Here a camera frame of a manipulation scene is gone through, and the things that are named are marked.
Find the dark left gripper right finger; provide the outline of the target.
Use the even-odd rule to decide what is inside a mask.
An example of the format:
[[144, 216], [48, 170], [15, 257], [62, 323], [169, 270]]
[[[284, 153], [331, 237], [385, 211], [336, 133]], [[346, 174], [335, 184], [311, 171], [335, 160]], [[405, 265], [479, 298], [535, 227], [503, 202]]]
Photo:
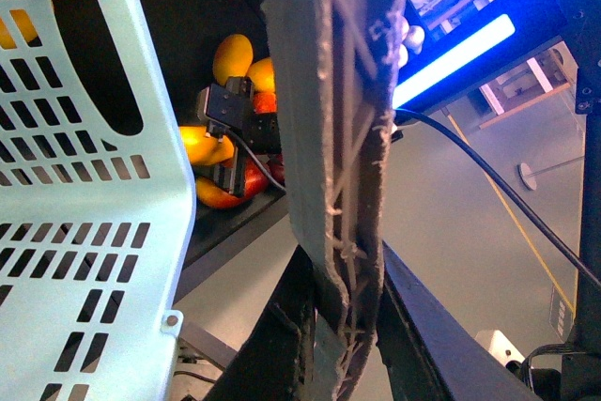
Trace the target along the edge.
[[388, 245], [379, 353], [394, 400], [535, 400], [491, 357]]

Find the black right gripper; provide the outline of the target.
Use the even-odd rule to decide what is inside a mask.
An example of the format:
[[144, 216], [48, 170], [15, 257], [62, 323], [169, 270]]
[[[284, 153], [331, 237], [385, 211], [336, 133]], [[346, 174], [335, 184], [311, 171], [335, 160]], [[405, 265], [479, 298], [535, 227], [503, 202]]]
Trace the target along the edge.
[[257, 113], [254, 83], [248, 77], [229, 77], [225, 86], [211, 84], [197, 96], [197, 114], [235, 133], [256, 154], [282, 152], [276, 113]]

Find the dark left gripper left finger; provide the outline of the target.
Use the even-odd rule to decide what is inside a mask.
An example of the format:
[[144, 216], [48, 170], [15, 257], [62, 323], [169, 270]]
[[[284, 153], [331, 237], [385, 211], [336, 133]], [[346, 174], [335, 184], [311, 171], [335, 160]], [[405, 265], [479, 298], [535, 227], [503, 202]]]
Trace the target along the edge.
[[206, 399], [307, 400], [314, 342], [314, 268], [297, 247], [249, 338]]

